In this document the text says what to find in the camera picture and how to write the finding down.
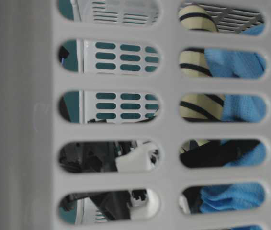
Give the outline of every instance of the laundry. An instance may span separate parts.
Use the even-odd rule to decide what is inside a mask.
[[[256,26],[245,32],[248,35],[258,35],[264,26]],[[256,53],[206,49],[205,56],[213,76],[225,78],[251,79],[261,76],[266,68],[263,58]],[[258,122],[264,117],[265,104],[258,97],[229,95],[225,96],[222,121]],[[225,167],[252,166],[263,161],[265,148],[259,144],[245,154],[241,159],[232,161]],[[206,186],[200,190],[203,203],[200,211],[203,213],[221,210],[243,210],[259,207],[264,200],[264,191],[258,184],[233,184]],[[235,230],[258,230],[257,226],[234,228]]]

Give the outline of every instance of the fabric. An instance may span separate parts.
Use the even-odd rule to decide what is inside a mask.
[[[243,32],[246,35],[258,35],[264,25],[252,27]],[[264,59],[251,52],[206,49],[206,60],[213,76],[224,78],[256,79],[264,73]],[[222,121],[258,122],[265,115],[265,103],[256,96],[226,95]],[[252,166],[265,158],[265,148],[259,144],[241,159],[230,162],[225,167]],[[259,207],[264,200],[264,190],[259,184],[233,184],[205,186],[201,189],[203,213],[229,210],[243,210]],[[234,228],[235,230],[260,230],[258,226]]]
[[[217,32],[217,27],[211,16],[200,6],[191,4],[179,11],[181,24],[189,30],[203,30]],[[211,77],[208,64],[205,59],[204,49],[188,48],[180,55],[180,67],[183,73],[189,77]],[[188,94],[180,103],[180,115],[189,121],[220,121],[224,95]],[[207,140],[199,141],[199,145],[207,143]]]

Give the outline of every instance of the white plastic part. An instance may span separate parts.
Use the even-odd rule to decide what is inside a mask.
[[[114,93],[116,95],[115,99],[98,99],[96,94],[99,91],[85,91],[84,92],[84,100],[83,104],[80,106],[80,109],[84,110],[84,122],[86,123],[88,120],[96,119],[96,114],[98,113],[115,113],[115,119],[109,119],[107,122],[110,123],[133,123],[141,120],[145,120],[147,114],[154,114],[156,110],[152,110],[146,107],[147,104],[158,104],[158,101],[147,100],[146,95],[149,95],[148,92],[109,92],[103,91],[106,93]],[[140,95],[139,100],[123,100],[121,95],[123,93],[135,93]],[[116,107],[114,109],[98,109],[96,106],[98,103],[114,103]],[[121,108],[122,104],[139,104],[139,109],[123,109]],[[124,119],[121,117],[123,113],[137,113],[140,114],[138,119]]]
[[[77,200],[77,207],[76,207],[76,218],[75,218],[75,225],[80,225],[83,223],[84,217],[84,199]]]
[[[147,219],[153,217],[160,208],[160,200],[158,195],[147,189],[147,202],[142,206],[136,206],[130,208],[131,220],[135,219]]]
[[[150,160],[150,152],[156,151],[158,148],[154,143],[140,145],[130,153],[117,157],[116,167],[118,172],[144,172],[154,168],[154,164]]]
[[[184,195],[179,196],[179,206],[182,209],[183,213],[190,214],[189,204],[187,198]]]
[[[78,0],[83,22],[126,26],[152,25],[158,18],[154,0]]]

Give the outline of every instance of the laundry basket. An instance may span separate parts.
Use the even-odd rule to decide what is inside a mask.
[[[215,230],[248,225],[271,230],[271,0],[202,0],[226,34],[184,30],[177,15],[182,0],[87,2],[78,1],[79,12],[72,22],[62,17],[57,0],[0,0],[0,230]],[[262,23],[262,15],[266,28],[260,36],[233,34]],[[78,40],[78,62],[83,64],[77,73],[66,71],[57,61],[59,48],[69,39]],[[115,59],[96,58],[97,42],[114,43],[110,53]],[[140,46],[141,63],[135,64],[139,71],[121,69],[122,64],[130,64],[121,60],[122,44]],[[147,47],[159,54],[147,52]],[[187,47],[261,52],[267,70],[253,81],[186,78],[178,57]],[[159,62],[146,63],[146,55],[159,57]],[[115,64],[115,69],[98,69],[98,62]],[[157,69],[146,71],[146,66]],[[96,108],[98,103],[118,100],[113,122],[120,124],[67,122],[58,103],[70,91],[80,92],[83,123],[104,112]],[[184,94],[194,92],[257,94],[266,102],[266,117],[257,124],[186,123],[179,116],[179,103]],[[98,99],[98,93],[114,93],[116,98]],[[149,123],[124,124],[123,93],[139,94],[141,109],[150,104],[147,95],[157,95],[162,112]],[[140,118],[130,121],[155,111],[143,110]],[[62,146],[73,141],[141,138],[160,147],[160,164],[151,172],[70,174],[58,165]],[[256,167],[186,169],[177,152],[194,138],[258,139],[266,146],[267,158]],[[179,196],[186,187],[253,181],[266,191],[263,205],[256,210],[193,216],[179,210]],[[153,218],[83,227],[70,226],[58,215],[67,194],[129,188],[150,188],[158,194],[160,209]]]
[[[185,1],[181,8],[189,4],[189,1]],[[158,20],[159,15],[158,5],[147,0],[71,0],[71,5],[74,20],[86,23],[150,26]],[[259,12],[220,5],[200,6],[212,16],[222,33],[240,33],[263,23]],[[80,39],[77,40],[77,59],[79,72],[139,76],[148,76],[154,72],[160,61],[157,50],[149,43]],[[101,93],[79,92],[80,122],[103,118],[113,123],[136,122],[153,117],[159,109],[157,102],[151,103],[151,99],[156,99],[153,95],[150,97],[148,92],[108,92],[103,99],[98,98]],[[110,103],[116,104],[115,108],[107,108]]]

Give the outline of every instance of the blue fabric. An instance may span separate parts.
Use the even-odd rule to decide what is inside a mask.
[[[256,26],[245,32],[258,35],[264,26]],[[257,79],[266,69],[263,57],[257,53],[206,49],[205,56],[213,76],[223,78]],[[258,122],[265,115],[266,107],[262,99],[250,95],[226,95],[222,121]],[[265,148],[259,144],[241,159],[228,163],[225,167],[252,166],[265,158]],[[203,204],[201,212],[243,210],[259,207],[264,201],[264,190],[257,183],[206,186],[201,189]],[[235,230],[260,230],[259,226],[234,228]]]

